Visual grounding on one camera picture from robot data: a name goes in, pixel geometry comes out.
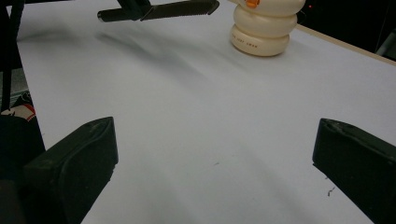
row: beige plastic container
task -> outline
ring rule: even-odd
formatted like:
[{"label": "beige plastic container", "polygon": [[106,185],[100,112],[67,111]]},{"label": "beige plastic container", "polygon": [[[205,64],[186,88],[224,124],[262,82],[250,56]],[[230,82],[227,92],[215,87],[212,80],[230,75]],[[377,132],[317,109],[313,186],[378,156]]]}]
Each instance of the beige plastic container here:
[{"label": "beige plastic container", "polygon": [[305,0],[233,0],[233,45],[252,55],[274,56],[289,44]]}]

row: white tabletop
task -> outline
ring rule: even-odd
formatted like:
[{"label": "white tabletop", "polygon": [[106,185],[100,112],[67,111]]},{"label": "white tabletop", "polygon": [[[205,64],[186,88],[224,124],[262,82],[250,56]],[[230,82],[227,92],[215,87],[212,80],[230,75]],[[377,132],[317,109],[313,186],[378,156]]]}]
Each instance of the white tabletop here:
[{"label": "white tabletop", "polygon": [[[164,0],[151,1],[152,4]],[[286,52],[211,16],[101,23],[116,0],[27,5],[21,60],[47,148],[115,119],[120,162],[84,224],[372,223],[312,165],[320,118],[396,145],[396,69],[294,30]]]}]

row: black cable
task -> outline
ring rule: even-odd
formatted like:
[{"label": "black cable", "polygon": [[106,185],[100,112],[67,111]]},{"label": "black cable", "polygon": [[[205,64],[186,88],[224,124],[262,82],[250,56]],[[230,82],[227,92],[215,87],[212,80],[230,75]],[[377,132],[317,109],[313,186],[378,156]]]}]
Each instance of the black cable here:
[{"label": "black cable", "polygon": [[3,97],[1,104],[1,111],[10,108],[11,100],[11,75],[12,75],[12,62],[14,59],[13,47],[16,46],[18,31],[21,25],[21,16],[24,8],[24,0],[14,0],[12,2],[11,15],[9,17],[7,38],[4,50],[5,68],[3,72]]}]

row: white table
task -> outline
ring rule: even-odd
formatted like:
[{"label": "white table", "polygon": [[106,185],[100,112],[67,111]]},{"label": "white table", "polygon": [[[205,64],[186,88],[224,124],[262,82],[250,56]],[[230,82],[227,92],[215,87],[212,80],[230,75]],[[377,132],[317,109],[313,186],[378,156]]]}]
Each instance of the white table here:
[{"label": "white table", "polygon": [[[152,1],[152,4],[164,3]],[[116,0],[26,6],[19,48],[46,147],[115,119],[120,162],[84,224],[372,223],[312,165],[320,118],[396,145],[396,69],[294,30],[285,53],[211,16],[101,23]]]}]

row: ribbed container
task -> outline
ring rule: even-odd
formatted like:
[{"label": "ribbed container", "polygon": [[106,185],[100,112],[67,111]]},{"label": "ribbed container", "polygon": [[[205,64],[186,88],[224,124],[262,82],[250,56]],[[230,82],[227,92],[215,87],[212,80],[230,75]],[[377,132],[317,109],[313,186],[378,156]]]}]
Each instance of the ribbed container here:
[{"label": "ribbed container", "polygon": [[274,56],[289,44],[305,0],[234,0],[233,45],[252,55]]}]

